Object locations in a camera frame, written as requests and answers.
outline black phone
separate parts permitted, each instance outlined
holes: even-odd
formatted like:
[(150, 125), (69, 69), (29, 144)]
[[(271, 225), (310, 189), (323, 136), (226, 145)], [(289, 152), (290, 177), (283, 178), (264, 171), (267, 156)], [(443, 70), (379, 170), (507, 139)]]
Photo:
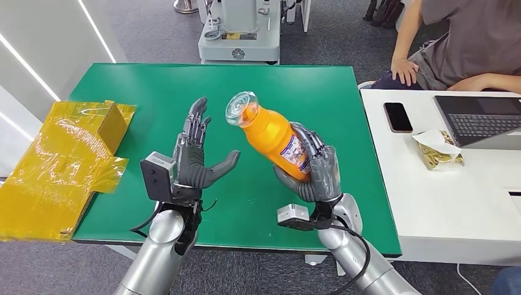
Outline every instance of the black phone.
[(395, 133), (411, 133), (412, 125), (401, 103), (384, 103), (391, 131)]

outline person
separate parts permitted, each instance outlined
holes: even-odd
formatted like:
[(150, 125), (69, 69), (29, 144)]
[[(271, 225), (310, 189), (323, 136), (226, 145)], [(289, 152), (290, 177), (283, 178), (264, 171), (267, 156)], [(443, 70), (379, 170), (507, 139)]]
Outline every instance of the person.
[[(449, 20), (449, 31), (407, 59), (422, 19)], [(521, 1), (412, 0), (391, 69), (371, 88), (521, 93)]]
[(521, 294), (521, 267), (508, 267), (499, 272), (490, 288), (491, 295)]

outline gray robotic hand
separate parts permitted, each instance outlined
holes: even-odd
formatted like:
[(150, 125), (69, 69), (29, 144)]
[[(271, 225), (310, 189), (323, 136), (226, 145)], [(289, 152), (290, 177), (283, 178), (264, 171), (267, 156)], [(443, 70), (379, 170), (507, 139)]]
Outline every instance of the gray robotic hand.
[(202, 120), (206, 102), (206, 97), (202, 97), (193, 103), (178, 135), (173, 154), (177, 163), (175, 185), (206, 189), (235, 168), (239, 160), (240, 152), (232, 151), (221, 163), (209, 168), (205, 166), (204, 143), (206, 128), (211, 121), (210, 117)]
[(274, 166), (276, 177), (306, 202), (329, 201), (342, 195), (339, 162), (335, 148), (324, 144), (322, 139), (302, 124), (291, 122), (308, 155), (311, 180), (302, 182)]

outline yellow cellophane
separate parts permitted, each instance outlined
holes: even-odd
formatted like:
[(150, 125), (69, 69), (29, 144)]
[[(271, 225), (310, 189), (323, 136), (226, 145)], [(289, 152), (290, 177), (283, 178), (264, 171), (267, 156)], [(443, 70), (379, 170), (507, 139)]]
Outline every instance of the yellow cellophane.
[(136, 107), (57, 102), (0, 187), (0, 240), (70, 240), (95, 192), (113, 192), (127, 159), (114, 154)]

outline green tabletop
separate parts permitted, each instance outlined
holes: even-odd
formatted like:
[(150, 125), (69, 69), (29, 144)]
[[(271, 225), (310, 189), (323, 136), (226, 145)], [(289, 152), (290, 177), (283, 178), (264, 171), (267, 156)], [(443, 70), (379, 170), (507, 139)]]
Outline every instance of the green tabletop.
[(400, 255), (393, 216), (367, 126), (355, 76), (349, 66), (208, 66), (94, 64), (70, 96), (72, 101), (114, 100), (137, 106), (116, 153), (130, 159), (113, 194), (91, 202), (73, 240), (128, 243), (143, 238), (129, 228), (154, 208), (148, 199), (139, 161), (152, 151), (171, 155), (191, 104), (208, 98), (211, 116), (206, 164), (241, 151), (237, 167), (203, 193), (198, 245), (270, 250), (324, 251), (316, 232), (277, 226), (276, 210), (299, 200), (273, 174), (272, 164), (228, 125), (224, 109), (236, 93), (253, 91), (259, 104), (317, 131), (335, 146), (342, 189), (351, 193), (363, 220), (363, 235), (382, 253)]

